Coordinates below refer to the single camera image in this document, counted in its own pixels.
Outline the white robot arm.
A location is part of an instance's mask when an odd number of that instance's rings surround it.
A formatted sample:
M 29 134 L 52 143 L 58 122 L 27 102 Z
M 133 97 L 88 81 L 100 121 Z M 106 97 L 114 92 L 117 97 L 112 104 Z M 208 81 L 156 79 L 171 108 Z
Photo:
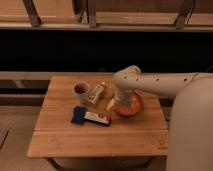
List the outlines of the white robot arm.
M 113 75 L 115 101 L 136 90 L 174 100 L 166 171 L 213 171 L 213 73 L 143 73 L 132 65 Z

